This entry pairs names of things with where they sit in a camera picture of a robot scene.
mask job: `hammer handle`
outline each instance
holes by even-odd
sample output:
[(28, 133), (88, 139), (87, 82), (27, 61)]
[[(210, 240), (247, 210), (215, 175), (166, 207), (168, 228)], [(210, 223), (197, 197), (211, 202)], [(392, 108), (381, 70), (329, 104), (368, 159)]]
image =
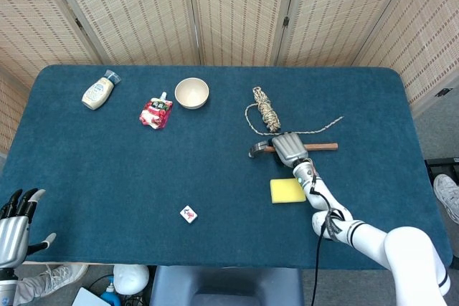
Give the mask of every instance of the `hammer handle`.
[[(306, 150), (337, 150), (337, 143), (306, 143), (304, 145)], [(265, 152), (275, 152), (273, 146), (268, 146), (265, 148)]]

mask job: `white robotic arm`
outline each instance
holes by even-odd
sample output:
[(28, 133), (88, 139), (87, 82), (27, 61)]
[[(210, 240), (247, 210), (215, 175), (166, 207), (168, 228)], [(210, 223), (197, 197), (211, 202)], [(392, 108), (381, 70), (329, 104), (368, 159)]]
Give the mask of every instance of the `white robotic arm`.
[(348, 209), (332, 195), (308, 158), (298, 135), (285, 133), (273, 138), (281, 161), (293, 168), (311, 206), (317, 235), (343, 242), (392, 271), (397, 305), (446, 305), (443, 295), (450, 289), (448, 272), (432, 241), (414, 227), (400, 227), (389, 233), (354, 220)]

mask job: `white shoe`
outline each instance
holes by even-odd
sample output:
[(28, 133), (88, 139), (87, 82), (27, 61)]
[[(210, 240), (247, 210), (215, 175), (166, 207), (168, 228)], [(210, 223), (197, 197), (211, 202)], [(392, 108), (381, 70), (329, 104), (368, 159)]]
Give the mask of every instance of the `white shoe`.
[(433, 181), (433, 191), (450, 218), (459, 224), (459, 186), (450, 177), (440, 174)]
[(87, 268), (87, 264), (64, 264), (53, 270), (48, 267), (48, 270), (40, 275), (48, 275), (50, 283), (46, 286), (40, 297), (46, 297), (58, 289), (78, 281), (86, 273)]

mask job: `white bowl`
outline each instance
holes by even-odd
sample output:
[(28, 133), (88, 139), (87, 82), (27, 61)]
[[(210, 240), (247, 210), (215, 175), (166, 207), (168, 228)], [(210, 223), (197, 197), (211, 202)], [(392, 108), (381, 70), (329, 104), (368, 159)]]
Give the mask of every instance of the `white bowl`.
[(175, 87), (175, 98), (182, 107), (197, 109), (205, 104), (209, 97), (209, 87), (199, 78), (183, 79)]

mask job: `blue bottle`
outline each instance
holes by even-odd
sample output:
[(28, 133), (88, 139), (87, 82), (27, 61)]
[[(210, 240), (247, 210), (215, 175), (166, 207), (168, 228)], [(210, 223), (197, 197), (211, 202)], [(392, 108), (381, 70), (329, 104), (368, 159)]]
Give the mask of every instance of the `blue bottle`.
[(115, 286), (113, 285), (113, 276), (108, 278), (110, 284), (107, 290), (100, 296), (100, 298), (108, 302), (111, 306), (121, 306), (120, 298), (115, 293)]

